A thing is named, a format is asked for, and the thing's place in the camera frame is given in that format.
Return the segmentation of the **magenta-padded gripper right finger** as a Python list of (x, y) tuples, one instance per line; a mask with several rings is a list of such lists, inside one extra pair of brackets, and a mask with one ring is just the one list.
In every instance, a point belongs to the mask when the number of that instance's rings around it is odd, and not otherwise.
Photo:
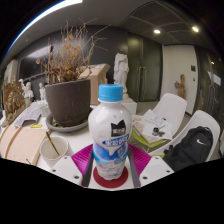
[(131, 144), (128, 147), (128, 159), (135, 188), (143, 187), (173, 173), (160, 156), (150, 156)]

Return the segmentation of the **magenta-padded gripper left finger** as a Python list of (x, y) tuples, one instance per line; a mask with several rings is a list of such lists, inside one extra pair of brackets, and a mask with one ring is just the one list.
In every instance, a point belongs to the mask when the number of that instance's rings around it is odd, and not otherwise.
[(63, 156), (50, 172), (76, 185), (88, 187), (94, 159), (92, 149), (93, 145), (89, 145), (72, 156)]

